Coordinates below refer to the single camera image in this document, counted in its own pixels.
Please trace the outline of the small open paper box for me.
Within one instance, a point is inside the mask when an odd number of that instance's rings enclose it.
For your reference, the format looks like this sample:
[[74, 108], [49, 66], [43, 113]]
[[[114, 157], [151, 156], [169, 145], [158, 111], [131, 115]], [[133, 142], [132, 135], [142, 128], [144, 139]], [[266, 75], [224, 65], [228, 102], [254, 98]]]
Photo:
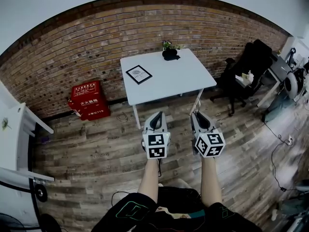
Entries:
[[241, 76], [235, 75], [236, 81], [243, 87], [249, 86], [254, 80], [254, 74], [249, 71], [248, 74], [242, 73]]

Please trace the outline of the person's right forearm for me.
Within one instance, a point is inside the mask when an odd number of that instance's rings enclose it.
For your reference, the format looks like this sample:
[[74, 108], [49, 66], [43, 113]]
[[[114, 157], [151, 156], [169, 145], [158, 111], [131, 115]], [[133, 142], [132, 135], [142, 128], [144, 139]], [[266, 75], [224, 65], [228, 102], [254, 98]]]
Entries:
[[219, 185], [214, 158], [201, 158], [201, 189], [202, 203], [210, 207], [214, 203], [222, 203], [222, 191]]

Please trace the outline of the person's black printed shirt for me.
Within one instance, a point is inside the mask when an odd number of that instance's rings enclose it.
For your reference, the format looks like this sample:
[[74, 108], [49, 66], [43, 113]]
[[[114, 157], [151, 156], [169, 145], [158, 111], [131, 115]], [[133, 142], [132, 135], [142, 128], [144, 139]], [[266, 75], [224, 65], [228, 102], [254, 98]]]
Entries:
[[206, 207], [192, 188], [159, 187], [158, 202], [131, 193], [115, 204], [91, 232], [262, 232], [221, 203]]

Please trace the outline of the black office chair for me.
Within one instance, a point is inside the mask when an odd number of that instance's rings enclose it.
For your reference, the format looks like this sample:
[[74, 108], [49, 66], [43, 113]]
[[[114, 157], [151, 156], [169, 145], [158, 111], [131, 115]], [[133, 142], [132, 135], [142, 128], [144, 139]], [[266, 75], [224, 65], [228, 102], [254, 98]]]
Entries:
[[[235, 113], [235, 100], [241, 102], [245, 107], [245, 100], [255, 94], [263, 84], [261, 79], [266, 70], [272, 65], [272, 49], [257, 39], [253, 43], [247, 43], [239, 60], [227, 58], [226, 68], [217, 80], [217, 86], [221, 93], [210, 97], [213, 102], [215, 99], [228, 97], [231, 105], [229, 116]], [[242, 74], [253, 74], [253, 81], [247, 86], [239, 83], [237, 76]]]

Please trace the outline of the black glasses case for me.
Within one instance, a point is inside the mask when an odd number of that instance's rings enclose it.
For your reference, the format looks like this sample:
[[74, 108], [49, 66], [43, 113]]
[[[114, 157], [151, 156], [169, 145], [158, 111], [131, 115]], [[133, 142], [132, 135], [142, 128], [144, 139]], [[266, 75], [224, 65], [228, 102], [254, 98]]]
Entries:
[[163, 52], [162, 52], [162, 56], [163, 59], [165, 61], [171, 61], [171, 60], [178, 60], [181, 57], [178, 55], [178, 52], [176, 49], [170, 49], [170, 48], [166, 48]]

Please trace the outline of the red fire equipment box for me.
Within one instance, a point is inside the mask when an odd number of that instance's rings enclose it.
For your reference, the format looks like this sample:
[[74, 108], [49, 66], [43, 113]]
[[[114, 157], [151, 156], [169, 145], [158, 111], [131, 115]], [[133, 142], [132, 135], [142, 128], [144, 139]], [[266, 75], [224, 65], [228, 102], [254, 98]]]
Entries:
[[81, 120], [96, 120], [111, 115], [100, 81], [72, 87], [68, 106]]

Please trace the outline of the white table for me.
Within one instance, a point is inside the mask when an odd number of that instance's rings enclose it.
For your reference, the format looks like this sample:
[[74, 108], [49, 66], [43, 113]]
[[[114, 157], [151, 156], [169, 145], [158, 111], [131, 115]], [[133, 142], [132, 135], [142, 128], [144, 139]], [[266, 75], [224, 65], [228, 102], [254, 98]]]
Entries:
[[[198, 91], [216, 86], [216, 81], [190, 49], [178, 51], [178, 60], [165, 61], [162, 52], [140, 54], [120, 60], [127, 100], [133, 108], [137, 127], [140, 127], [136, 106], [166, 97]], [[126, 71], [140, 65], [152, 78], [136, 84]]]

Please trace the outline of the grey desk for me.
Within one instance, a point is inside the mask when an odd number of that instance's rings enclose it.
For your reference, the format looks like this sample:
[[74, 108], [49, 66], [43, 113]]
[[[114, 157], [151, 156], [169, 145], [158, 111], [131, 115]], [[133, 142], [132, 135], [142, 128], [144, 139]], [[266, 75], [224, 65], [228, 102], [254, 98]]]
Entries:
[[262, 104], [264, 104], [270, 97], [271, 95], [275, 92], [278, 91], [278, 88], [280, 85], [283, 84], [283, 89], [284, 88], [284, 80], [288, 74], [288, 72], [292, 72], [297, 70], [298, 68], [304, 69], [304, 86], [301, 92], [297, 95], [300, 97], [301, 94], [303, 94], [306, 86], [306, 75], [307, 75], [307, 70], [304, 68], [302, 63], [298, 63], [295, 67], [290, 67], [281, 56], [278, 56], [276, 52], [273, 52], [271, 55], [272, 58], [272, 65], [268, 68], [268, 72], [274, 77], [276, 80], [275, 84], [273, 87], [266, 93], [266, 95], [259, 101], [259, 103], [256, 105], [257, 107], [261, 107]]

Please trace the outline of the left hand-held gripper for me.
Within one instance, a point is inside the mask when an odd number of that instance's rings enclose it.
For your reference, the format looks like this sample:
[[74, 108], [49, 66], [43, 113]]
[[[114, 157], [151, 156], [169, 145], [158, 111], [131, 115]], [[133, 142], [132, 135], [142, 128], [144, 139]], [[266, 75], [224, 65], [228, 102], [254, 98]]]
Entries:
[[167, 131], [166, 116], [156, 112], [146, 119], [142, 132], [141, 145], [148, 159], [166, 158], [170, 145], [170, 132]]

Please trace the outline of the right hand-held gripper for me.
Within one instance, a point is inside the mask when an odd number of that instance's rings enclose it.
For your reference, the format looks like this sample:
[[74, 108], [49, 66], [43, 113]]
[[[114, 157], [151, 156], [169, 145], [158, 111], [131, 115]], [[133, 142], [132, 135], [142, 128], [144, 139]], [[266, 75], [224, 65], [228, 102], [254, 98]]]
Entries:
[[195, 154], [198, 153], [204, 158], [214, 158], [222, 153], [226, 145], [224, 136], [215, 128], [215, 123], [209, 116], [202, 112], [193, 112], [191, 127], [193, 132], [198, 132], [193, 147]]

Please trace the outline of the white round fan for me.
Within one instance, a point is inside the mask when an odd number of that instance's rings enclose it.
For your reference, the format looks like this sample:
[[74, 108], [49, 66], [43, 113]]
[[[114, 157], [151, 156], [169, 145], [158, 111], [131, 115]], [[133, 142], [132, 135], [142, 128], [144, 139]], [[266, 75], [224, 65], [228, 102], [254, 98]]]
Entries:
[[303, 89], [304, 69], [298, 68], [295, 71], [288, 72], [284, 80], [284, 88], [290, 99], [294, 99]]

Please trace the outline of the person's left forearm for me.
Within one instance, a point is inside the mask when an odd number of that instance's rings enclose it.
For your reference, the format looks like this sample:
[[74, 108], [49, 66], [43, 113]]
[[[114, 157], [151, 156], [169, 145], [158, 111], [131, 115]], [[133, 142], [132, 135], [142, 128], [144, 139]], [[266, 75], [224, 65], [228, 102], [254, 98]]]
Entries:
[[138, 193], [148, 196], [155, 203], [158, 199], [158, 172], [159, 163], [157, 159], [148, 159], [145, 165], [143, 178], [138, 188]]

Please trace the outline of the white cabinet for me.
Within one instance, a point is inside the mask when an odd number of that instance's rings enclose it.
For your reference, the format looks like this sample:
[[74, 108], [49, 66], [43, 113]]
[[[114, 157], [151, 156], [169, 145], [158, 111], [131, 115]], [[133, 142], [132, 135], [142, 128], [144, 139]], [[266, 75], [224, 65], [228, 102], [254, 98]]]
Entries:
[[[5, 117], [11, 128], [3, 131], [1, 123]], [[50, 134], [54, 133], [25, 103], [19, 103], [0, 81], [0, 169], [22, 177], [54, 181], [53, 177], [28, 169], [28, 143], [30, 137], [36, 137], [36, 125]]]

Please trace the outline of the black picture frame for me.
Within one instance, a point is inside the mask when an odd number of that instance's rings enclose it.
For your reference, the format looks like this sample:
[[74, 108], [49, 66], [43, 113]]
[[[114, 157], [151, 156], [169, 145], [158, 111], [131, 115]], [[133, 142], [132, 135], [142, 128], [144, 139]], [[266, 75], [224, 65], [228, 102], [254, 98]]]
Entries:
[[152, 78], [152, 75], [140, 65], [127, 70], [126, 74], [138, 85]]

